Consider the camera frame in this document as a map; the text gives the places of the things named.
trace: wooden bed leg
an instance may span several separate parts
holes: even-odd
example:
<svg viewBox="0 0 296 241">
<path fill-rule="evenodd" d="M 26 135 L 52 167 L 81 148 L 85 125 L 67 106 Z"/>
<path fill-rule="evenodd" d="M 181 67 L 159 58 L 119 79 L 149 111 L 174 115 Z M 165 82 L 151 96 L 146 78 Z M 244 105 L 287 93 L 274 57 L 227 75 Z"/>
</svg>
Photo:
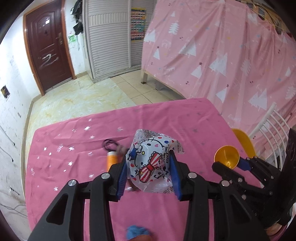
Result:
<svg viewBox="0 0 296 241">
<path fill-rule="evenodd" d="M 148 75 L 144 72 L 144 70 L 141 70 L 141 84 L 147 83 L 147 77 Z"/>
</svg>

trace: educational chart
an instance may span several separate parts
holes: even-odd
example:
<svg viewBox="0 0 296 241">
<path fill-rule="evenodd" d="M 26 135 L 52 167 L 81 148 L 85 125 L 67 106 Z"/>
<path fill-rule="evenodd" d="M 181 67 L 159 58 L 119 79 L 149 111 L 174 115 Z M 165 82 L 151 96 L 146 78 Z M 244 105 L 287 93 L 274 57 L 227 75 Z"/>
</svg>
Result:
<svg viewBox="0 0 296 241">
<path fill-rule="evenodd" d="M 131 41 L 143 40 L 146 24 L 146 9 L 131 9 Z"/>
</svg>

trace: silver screw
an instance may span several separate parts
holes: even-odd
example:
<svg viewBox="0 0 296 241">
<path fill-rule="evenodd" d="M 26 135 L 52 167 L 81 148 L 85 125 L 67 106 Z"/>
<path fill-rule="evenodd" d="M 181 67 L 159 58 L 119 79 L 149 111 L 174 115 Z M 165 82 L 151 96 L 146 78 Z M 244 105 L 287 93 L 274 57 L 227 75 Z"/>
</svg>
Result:
<svg viewBox="0 0 296 241">
<path fill-rule="evenodd" d="M 222 184 L 222 186 L 224 186 L 224 187 L 228 187 L 228 186 L 230 185 L 229 182 L 226 181 L 226 180 L 223 180 L 223 181 L 221 182 L 221 184 Z"/>
<path fill-rule="evenodd" d="M 70 181 L 68 182 L 68 185 L 69 185 L 70 187 L 75 186 L 75 185 L 76 185 L 76 181 L 75 181 L 75 180 L 70 180 Z"/>
<path fill-rule="evenodd" d="M 188 177 L 189 178 L 196 178 L 197 174 L 195 172 L 190 172 L 190 173 L 188 173 Z"/>
<path fill-rule="evenodd" d="M 101 178 L 103 178 L 103 179 L 108 179 L 109 177 L 110 177 L 110 174 L 107 172 L 105 172 L 101 175 Z"/>
</svg>

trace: plastic package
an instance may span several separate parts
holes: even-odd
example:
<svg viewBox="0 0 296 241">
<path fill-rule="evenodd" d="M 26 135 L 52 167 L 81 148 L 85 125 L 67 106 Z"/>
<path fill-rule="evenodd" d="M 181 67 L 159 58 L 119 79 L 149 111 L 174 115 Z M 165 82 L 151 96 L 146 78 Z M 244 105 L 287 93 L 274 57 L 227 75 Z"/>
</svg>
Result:
<svg viewBox="0 0 296 241">
<path fill-rule="evenodd" d="M 149 130 L 137 130 L 126 154 L 127 175 L 144 192 L 171 193 L 169 151 L 183 153 L 172 137 Z"/>
</svg>

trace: orange cylinder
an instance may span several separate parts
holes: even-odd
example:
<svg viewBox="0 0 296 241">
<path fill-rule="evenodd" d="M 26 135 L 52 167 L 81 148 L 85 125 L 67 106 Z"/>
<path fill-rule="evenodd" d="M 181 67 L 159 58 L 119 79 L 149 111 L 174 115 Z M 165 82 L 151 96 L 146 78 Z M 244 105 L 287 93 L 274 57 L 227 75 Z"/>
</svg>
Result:
<svg viewBox="0 0 296 241">
<path fill-rule="evenodd" d="M 109 171 L 110 167 L 113 164 L 118 163 L 118 158 L 116 155 L 116 151 L 110 151 L 107 153 L 107 171 Z"/>
</svg>

